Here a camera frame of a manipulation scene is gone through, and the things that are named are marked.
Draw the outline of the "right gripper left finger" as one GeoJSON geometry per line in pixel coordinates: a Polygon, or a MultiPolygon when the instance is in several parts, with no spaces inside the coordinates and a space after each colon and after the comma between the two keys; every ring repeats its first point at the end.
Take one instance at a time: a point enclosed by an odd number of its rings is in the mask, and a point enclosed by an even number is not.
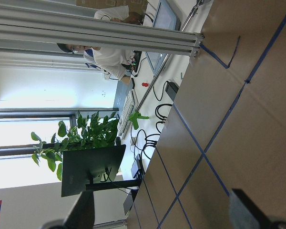
{"type": "Polygon", "coordinates": [[[95,223],[94,194],[91,190],[81,193],[63,222],[65,229],[92,229],[95,223]]]}

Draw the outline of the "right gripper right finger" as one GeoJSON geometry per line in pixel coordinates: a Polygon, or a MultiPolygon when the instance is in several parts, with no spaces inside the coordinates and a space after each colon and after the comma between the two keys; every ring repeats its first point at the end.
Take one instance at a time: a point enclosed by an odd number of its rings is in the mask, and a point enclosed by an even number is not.
{"type": "Polygon", "coordinates": [[[278,229],[280,221],[270,219],[241,189],[229,195],[229,218],[234,229],[278,229]]]}

